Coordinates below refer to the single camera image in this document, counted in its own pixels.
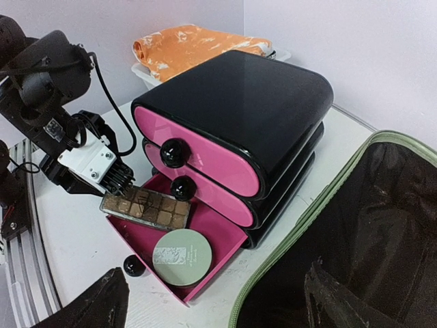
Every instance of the open bag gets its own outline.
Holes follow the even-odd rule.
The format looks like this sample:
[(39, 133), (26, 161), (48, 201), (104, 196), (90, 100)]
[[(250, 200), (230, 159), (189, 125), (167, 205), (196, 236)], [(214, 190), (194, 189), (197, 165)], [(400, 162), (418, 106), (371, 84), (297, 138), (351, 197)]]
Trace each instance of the open bag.
[(437, 327), (437, 152), (373, 134), (246, 283), (230, 327)]

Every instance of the round tin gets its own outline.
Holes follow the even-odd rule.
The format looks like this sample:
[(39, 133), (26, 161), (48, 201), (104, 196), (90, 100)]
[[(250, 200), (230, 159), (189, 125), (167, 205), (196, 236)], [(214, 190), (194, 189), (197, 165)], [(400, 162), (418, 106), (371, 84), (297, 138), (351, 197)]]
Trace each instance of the round tin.
[(210, 269), (212, 250), (202, 234), (190, 229), (166, 233), (153, 250), (156, 274), (168, 284), (190, 287)]

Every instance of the orange plastic bag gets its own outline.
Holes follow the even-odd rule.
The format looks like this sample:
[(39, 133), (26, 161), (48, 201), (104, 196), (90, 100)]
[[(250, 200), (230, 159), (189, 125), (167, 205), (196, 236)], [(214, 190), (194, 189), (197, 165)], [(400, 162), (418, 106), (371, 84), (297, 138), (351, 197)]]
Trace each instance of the orange plastic bag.
[(272, 52), (272, 42), (184, 25), (138, 39), (132, 49), (139, 62), (149, 68), (150, 74), (165, 82), (225, 51), (240, 50), (267, 56)]

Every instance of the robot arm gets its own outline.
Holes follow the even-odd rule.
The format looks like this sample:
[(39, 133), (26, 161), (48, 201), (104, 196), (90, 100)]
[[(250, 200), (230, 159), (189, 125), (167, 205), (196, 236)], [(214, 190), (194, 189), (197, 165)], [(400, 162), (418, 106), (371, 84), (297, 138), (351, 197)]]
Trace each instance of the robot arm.
[[(40, 167), (49, 180), (69, 193), (120, 195), (134, 179), (115, 133), (98, 114), (70, 115), (62, 107), (84, 95), (94, 68), (95, 55), (70, 44), (62, 32), (27, 38), (14, 20), (0, 16), (1, 115), (46, 153)], [(132, 152), (136, 139), (127, 127)]]

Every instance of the white table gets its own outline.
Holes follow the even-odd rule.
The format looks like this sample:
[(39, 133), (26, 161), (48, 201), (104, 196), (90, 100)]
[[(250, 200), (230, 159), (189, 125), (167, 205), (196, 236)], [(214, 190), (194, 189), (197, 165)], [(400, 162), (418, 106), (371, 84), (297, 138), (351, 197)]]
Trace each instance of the white table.
[[(130, 104), (120, 108), (136, 130)], [(116, 113), (110, 111), (103, 118), (116, 132), (119, 149), (128, 149), (131, 139)], [(188, 307), (150, 274), (127, 277), (130, 288), (127, 327), (227, 327), (234, 301), (245, 281), (371, 135), (370, 130), (335, 109), (328, 112), (324, 124), (325, 134), (316, 148), (308, 179), (264, 242), (255, 250), (238, 251)], [(137, 184), (141, 185), (151, 176), (152, 166), (141, 149), (139, 131), (137, 138), (137, 149), (124, 160), (134, 169)], [(66, 305), (109, 269), (122, 266), (132, 252), (99, 211), (99, 197), (69, 195), (42, 174), (35, 177), (35, 184), (48, 261), (61, 302)]]

